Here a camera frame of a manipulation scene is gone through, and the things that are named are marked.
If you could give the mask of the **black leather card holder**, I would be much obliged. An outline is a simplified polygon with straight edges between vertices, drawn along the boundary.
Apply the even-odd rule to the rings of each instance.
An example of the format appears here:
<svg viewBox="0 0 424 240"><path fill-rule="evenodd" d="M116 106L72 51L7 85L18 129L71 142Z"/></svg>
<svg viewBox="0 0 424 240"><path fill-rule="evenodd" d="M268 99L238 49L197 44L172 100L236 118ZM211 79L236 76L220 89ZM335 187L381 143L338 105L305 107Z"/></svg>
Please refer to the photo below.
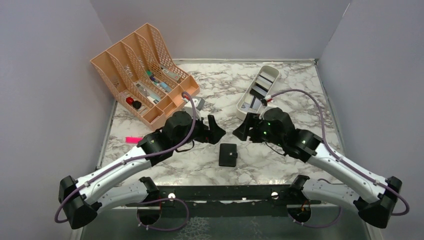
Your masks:
<svg viewBox="0 0 424 240"><path fill-rule="evenodd" d="M218 165L221 167L235 167L237 165L237 144L221 143L219 146Z"/></svg>

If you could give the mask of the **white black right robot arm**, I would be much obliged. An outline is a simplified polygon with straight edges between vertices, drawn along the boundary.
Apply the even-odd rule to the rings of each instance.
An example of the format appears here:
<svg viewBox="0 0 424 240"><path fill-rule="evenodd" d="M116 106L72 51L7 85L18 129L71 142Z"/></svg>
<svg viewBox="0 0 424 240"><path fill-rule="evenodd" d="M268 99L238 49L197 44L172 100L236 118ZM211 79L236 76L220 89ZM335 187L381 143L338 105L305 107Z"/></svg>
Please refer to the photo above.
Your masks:
<svg viewBox="0 0 424 240"><path fill-rule="evenodd" d="M270 108L264 113L247 113L233 132L241 141L271 143L281 147L284 155L320 168L341 184L330 184L298 175L288 190L289 199L327 202L356 211L366 223L385 229L399 199L402 181L395 176L375 174L328 147L315 133L296 128L288 113Z"/></svg>

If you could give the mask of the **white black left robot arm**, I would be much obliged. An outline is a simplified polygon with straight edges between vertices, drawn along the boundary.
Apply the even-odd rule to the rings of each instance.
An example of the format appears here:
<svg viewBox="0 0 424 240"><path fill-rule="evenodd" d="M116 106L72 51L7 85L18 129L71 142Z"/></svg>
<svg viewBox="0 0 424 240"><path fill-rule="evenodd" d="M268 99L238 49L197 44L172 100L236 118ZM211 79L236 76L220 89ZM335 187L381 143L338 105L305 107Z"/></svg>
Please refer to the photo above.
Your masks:
<svg viewBox="0 0 424 240"><path fill-rule="evenodd" d="M59 213L64 212L71 229L88 225L107 209L129 203L152 205L157 200L157 187L149 177L143 177L133 186L117 188L117 184L170 158L178 148L194 141L216 144L226 134L213 115L192 117L185 111L176 111L164 126L145 135L138 144L122 157L77 179L68 175L59 182L59 209L54 220L61 223Z"/></svg>

